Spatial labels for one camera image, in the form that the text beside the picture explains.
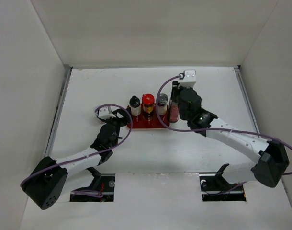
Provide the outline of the white bottle black cap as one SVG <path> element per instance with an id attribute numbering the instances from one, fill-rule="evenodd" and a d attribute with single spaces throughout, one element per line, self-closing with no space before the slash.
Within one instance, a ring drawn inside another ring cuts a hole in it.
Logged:
<path id="1" fill-rule="evenodd" d="M 141 114 L 141 102 L 137 96 L 132 96 L 129 100 L 129 107 L 132 116 L 139 116 Z"/>

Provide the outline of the tall clear bottle black cap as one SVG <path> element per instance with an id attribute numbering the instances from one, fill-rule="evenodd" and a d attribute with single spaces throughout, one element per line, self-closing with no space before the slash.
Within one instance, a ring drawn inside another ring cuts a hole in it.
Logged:
<path id="1" fill-rule="evenodd" d="M 178 103 L 175 101 L 171 101 L 169 103 L 168 121 L 170 123 L 176 123 L 178 119 L 179 119 Z"/>

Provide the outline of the jar with dark grey lid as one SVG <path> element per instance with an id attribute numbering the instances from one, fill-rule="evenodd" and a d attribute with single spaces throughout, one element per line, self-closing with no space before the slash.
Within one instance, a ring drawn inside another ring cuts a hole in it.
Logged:
<path id="1" fill-rule="evenodd" d="M 158 114 L 160 116 L 163 116 L 167 113 L 168 111 L 168 96 L 164 93 L 161 93 L 158 97 L 158 103 L 157 103 L 157 108 L 158 108 Z"/>

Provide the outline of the red lid sauce jar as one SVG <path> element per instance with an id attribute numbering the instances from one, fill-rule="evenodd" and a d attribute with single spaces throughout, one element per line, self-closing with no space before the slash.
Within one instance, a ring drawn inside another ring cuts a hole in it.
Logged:
<path id="1" fill-rule="evenodd" d="M 146 93 L 142 96 L 143 116 L 147 120 L 151 120 L 154 113 L 155 98 L 152 94 Z"/>

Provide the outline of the jar with white pink lid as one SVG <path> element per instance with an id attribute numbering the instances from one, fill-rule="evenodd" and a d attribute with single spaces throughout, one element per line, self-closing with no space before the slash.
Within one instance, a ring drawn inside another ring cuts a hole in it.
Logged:
<path id="1" fill-rule="evenodd" d="M 94 111 L 95 116 L 98 117 L 98 109 L 95 108 L 93 111 Z"/>

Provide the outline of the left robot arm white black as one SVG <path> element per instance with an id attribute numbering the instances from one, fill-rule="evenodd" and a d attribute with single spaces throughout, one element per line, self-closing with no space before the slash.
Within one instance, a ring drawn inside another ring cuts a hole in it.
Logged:
<path id="1" fill-rule="evenodd" d="M 50 208 L 59 199 L 67 178 L 105 163 L 113 154 L 112 150 L 126 140 L 120 137 L 120 129 L 133 125 L 130 109 L 118 106 L 117 110 L 111 111 L 111 107 L 112 104 L 105 104 L 95 110 L 104 125 L 90 147 L 65 158 L 44 157 L 21 182 L 21 189 L 42 210 Z"/>

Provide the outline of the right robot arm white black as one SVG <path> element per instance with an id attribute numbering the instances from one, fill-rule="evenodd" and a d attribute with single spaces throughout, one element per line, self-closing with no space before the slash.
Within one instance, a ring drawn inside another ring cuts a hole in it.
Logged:
<path id="1" fill-rule="evenodd" d="M 276 140 L 266 140 L 255 134 L 237 133 L 236 130 L 201 106 L 197 92 L 173 81 L 171 98 L 178 106 L 180 118 L 191 130 L 201 129 L 200 134 L 217 140 L 237 150 L 250 159 L 248 163 L 231 165 L 225 163 L 216 173 L 215 184 L 227 189 L 237 182 L 258 181 L 274 188 L 289 166 L 285 147 Z"/>

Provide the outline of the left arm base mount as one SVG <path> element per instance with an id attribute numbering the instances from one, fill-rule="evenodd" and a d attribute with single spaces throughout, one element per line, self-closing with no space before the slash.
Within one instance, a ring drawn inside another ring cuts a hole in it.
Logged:
<path id="1" fill-rule="evenodd" d="M 102 174 L 94 167 L 87 170 L 93 180 L 87 187 L 81 187 L 70 193 L 70 202 L 113 202 L 115 190 L 115 174 Z"/>

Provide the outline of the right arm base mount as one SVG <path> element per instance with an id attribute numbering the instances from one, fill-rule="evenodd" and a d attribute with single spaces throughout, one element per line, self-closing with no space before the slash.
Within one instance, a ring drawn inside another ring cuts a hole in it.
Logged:
<path id="1" fill-rule="evenodd" d="M 230 184 L 223 178 L 223 172 L 227 166 L 229 164 L 224 164 L 217 172 L 199 174 L 203 202 L 246 202 L 244 182 Z"/>

